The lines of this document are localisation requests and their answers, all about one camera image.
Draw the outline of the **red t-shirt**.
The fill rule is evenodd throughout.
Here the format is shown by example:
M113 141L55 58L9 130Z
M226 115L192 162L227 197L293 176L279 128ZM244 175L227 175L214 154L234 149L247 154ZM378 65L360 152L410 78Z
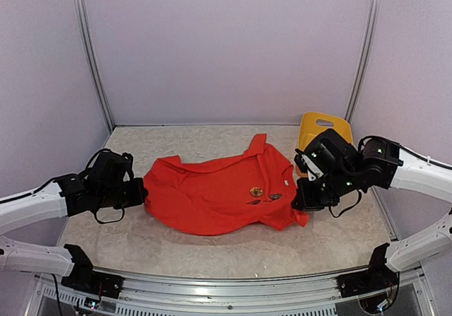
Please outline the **red t-shirt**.
M266 134L255 135L238 156L202 163L184 163L179 156L158 158L144 177L145 209L164 225L190 235L222 235L254 223L276 230L304 227L309 214L291 207L297 189L293 170ZM252 187L260 187L263 195L251 196ZM271 194L282 197L271 200Z

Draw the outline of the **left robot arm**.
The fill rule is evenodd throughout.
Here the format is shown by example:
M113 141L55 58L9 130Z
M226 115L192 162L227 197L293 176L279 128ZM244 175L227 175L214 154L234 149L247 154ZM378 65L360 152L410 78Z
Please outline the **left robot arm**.
M126 209L144 204L143 178L133 172L133 156L108 148L97 151L79 173L47 180L38 188L1 199L1 270L53 274L70 278L84 291L99 284L93 264L77 245L48 247L17 242L10 231L53 218L70 218L101 209Z

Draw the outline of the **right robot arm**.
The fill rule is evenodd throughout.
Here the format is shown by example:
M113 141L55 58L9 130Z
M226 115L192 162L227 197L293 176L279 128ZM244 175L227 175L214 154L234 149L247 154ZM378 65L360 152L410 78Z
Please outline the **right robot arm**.
M337 206L350 192L363 195L371 187L406 189L451 202L451 166L415 153L380 136L366 136L353 146L327 129L297 150L295 163L308 173L297 181L292 208L303 212ZM362 285L375 291L389 277L451 246L451 214L397 242L374 249Z

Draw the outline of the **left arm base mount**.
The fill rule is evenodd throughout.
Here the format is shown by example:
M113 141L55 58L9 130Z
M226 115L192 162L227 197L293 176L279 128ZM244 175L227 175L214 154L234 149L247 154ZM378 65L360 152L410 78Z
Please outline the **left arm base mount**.
M116 274L95 271L93 263L77 245L64 245L74 264L69 275L61 278L62 286L76 291L91 293L99 297L118 299L124 278Z

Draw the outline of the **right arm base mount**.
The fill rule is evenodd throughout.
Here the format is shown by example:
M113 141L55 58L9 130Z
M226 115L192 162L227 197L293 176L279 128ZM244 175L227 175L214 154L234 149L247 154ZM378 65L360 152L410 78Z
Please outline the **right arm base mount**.
M389 245L386 242L374 249L365 270L339 275L337 283L342 298L379 291L400 283L400 274L386 266Z

